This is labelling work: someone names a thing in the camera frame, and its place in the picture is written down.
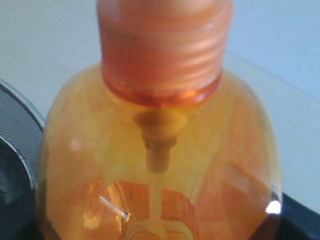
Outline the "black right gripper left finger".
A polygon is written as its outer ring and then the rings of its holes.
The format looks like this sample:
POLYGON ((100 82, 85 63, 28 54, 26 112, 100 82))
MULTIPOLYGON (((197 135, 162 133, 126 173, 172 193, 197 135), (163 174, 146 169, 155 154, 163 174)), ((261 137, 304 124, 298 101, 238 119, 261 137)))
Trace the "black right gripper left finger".
POLYGON ((41 240, 35 219, 35 178, 21 152, 0 139, 0 238, 41 240))

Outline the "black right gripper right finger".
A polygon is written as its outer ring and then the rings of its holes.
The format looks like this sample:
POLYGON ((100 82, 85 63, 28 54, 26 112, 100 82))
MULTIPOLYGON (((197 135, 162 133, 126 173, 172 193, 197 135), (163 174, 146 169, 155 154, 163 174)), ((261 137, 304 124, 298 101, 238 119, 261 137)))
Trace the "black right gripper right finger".
POLYGON ((276 240, 320 240, 320 215, 283 194, 282 218, 276 240))

